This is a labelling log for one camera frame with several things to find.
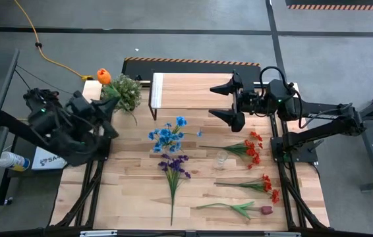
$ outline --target yellow cable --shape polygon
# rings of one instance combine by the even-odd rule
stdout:
[[[33,23],[31,22],[30,17],[27,15],[26,11],[24,11],[24,9],[21,7],[20,3],[18,3],[17,0],[14,0],[14,2],[18,5],[18,7],[21,9],[21,11],[24,13],[24,15],[26,15],[26,18],[27,18],[28,22],[30,23],[31,28],[32,28],[33,31],[34,31],[34,35],[36,36],[36,42],[37,42],[37,43],[40,43],[39,36],[37,35],[36,28],[34,27]],[[42,51],[41,47],[40,47],[40,46],[37,46],[37,48],[38,48],[38,50],[39,50],[39,52],[40,52],[40,55],[42,55],[42,57],[43,57],[45,60],[47,60],[47,61],[49,61],[49,62],[51,62],[51,63],[53,63],[53,64],[55,64],[55,65],[61,66],[61,67],[65,68],[65,69],[67,69],[67,70],[69,70],[69,71],[75,73],[77,76],[81,77],[82,80],[85,81],[85,80],[87,80],[87,79],[89,79],[89,78],[93,78],[93,76],[90,76],[90,75],[81,75],[81,74],[79,74],[77,71],[73,70],[72,68],[70,68],[70,67],[67,66],[67,65],[63,65],[63,64],[58,63],[58,62],[55,62],[55,61],[53,61],[53,60],[51,60],[51,59],[48,59],[48,58],[43,54],[43,51]]]

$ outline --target wooden table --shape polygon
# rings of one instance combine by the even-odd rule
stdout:
[[[97,99],[100,96],[100,85],[97,82],[87,82],[84,87],[85,95]],[[226,104],[226,107],[230,106],[231,101]],[[266,194],[214,184],[244,182],[268,174],[273,187],[280,189],[277,165],[273,162],[270,151],[269,139],[272,137],[272,130],[268,118],[246,115],[246,124],[242,131],[237,133],[232,133],[222,120],[203,109],[161,110],[157,121],[154,121],[149,114],[147,89],[143,90],[142,103],[133,113],[138,119],[138,126],[126,113],[119,111],[112,117],[112,125],[120,136],[112,141],[109,160],[103,170],[95,229],[287,230],[283,200],[274,205],[271,215],[263,216],[250,212],[251,220],[246,220],[227,208],[194,208],[215,202],[240,204],[255,201],[255,207],[272,204]],[[189,135],[183,141],[183,154],[190,156],[190,160],[185,163],[185,169],[190,171],[192,178],[184,181],[177,190],[173,226],[170,226],[169,186],[165,175],[157,166],[161,158],[159,154],[152,152],[154,142],[150,141],[147,135],[154,128],[163,127],[166,122],[175,123],[177,116],[184,116],[188,121],[183,132],[195,134],[201,130],[203,136],[199,138]],[[288,122],[288,126],[290,131],[300,131],[296,121]],[[282,134],[280,126],[278,127],[279,134]],[[251,131],[257,132],[264,139],[264,149],[260,153],[262,162],[251,170],[247,169],[241,159],[230,155],[225,162],[225,170],[217,171],[213,168],[213,163],[218,150],[199,147],[243,142],[249,138]],[[84,169],[85,166],[80,166],[63,171],[51,224],[60,221],[77,200]],[[306,163],[297,163],[296,170],[303,200],[319,220],[328,226],[328,216],[316,171]],[[297,223],[296,205],[291,196],[290,199]]]

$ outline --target orange and black striped tape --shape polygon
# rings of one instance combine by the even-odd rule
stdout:
[[[293,10],[373,10],[373,5],[289,5]]]
[[[176,62],[176,63],[210,63],[210,64],[225,64],[225,65],[246,65],[260,66],[260,63],[244,63],[235,61],[216,61],[216,60],[195,60],[195,59],[162,59],[162,58],[147,58],[147,57],[126,57],[125,61],[155,61],[155,62]]]

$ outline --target gray floor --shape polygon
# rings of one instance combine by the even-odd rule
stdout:
[[[20,0],[36,26],[79,28],[269,30],[264,0]],[[373,11],[292,11],[272,0],[278,30],[373,32]],[[0,26],[27,26],[12,1],[0,0]],[[40,34],[45,53],[83,74],[107,68],[121,71],[124,57],[211,59],[275,65],[271,36],[168,34]],[[19,65],[64,90],[82,89],[71,72],[45,62],[31,33],[0,32],[0,48],[21,50]],[[353,102],[361,108],[373,98],[373,38],[280,37],[288,81],[298,82],[302,98],[321,103]],[[47,85],[23,74],[32,87]],[[4,110],[26,117],[24,84],[14,78]],[[69,96],[62,94],[64,101]],[[317,149],[321,182],[331,226],[373,233],[373,171],[360,137],[334,136]],[[15,181],[15,202],[0,207],[0,231],[45,226],[59,177]]]

